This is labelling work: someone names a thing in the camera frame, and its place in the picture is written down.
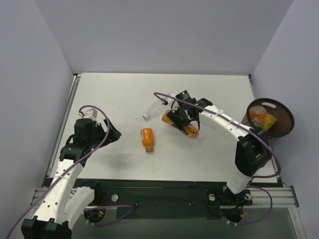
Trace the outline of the orange bottle navy label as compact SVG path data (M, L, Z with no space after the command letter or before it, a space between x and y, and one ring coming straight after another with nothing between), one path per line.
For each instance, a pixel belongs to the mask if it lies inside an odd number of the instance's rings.
M198 132L199 132L199 128L197 128L196 126L189 124L186 127L184 127L183 129L179 129L175 123L172 122L172 120L170 120L168 118L168 114L171 112L171 110L166 110L164 112L164 114L161 117L161 120L163 122L165 122L166 124L169 124L170 126L178 129L180 132L182 132L184 135L190 137L190 138L196 138L198 136Z

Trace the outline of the clear plastic bottle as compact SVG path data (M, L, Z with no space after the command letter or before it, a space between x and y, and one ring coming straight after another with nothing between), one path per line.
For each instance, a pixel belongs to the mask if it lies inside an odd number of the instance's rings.
M171 107L172 103L172 98L159 95L159 99L157 99L146 109L146 111L142 115L142 118L146 121L153 120L160 114L163 114L166 110L168 110L168 108Z

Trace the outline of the orange floral tea bottle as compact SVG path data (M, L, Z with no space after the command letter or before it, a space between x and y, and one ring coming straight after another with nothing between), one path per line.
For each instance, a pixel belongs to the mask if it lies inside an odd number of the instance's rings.
M249 116L251 121L257 125L260 126L267 115L267 110L263 106L252 106L249 109Z

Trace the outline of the yellow bottle blue cap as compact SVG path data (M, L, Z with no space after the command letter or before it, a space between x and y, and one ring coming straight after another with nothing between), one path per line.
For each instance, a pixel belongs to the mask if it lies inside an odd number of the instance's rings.
M268 131L275 123L277 122L277 118L270 113L266 114L266 117L263 122L263 131Z

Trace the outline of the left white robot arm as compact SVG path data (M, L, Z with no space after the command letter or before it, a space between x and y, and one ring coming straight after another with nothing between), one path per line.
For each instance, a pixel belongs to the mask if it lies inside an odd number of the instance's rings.
M82 186L74 200L69 195L86 160L94 150L104 147L121 137L108 119L106 129L94 117L78 119L74 133L69 136L59 156L56 174L47 192L39 198L40 206L31 219L21 225L26 239L69 239L74 223L89 204L97 205L103 193L97 188Z

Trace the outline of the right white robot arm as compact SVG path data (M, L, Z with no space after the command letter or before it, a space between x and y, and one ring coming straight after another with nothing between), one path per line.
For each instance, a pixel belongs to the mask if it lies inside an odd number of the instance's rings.
M262 130L239 123L205 98L191 98L186 90L164 97L164 100L170 106L167 118L184 134L191 122L195 121L236 144L236 171L227 181L222 196L229 204L238 201L241 192L256 178L255 174L271 159L268 140Z

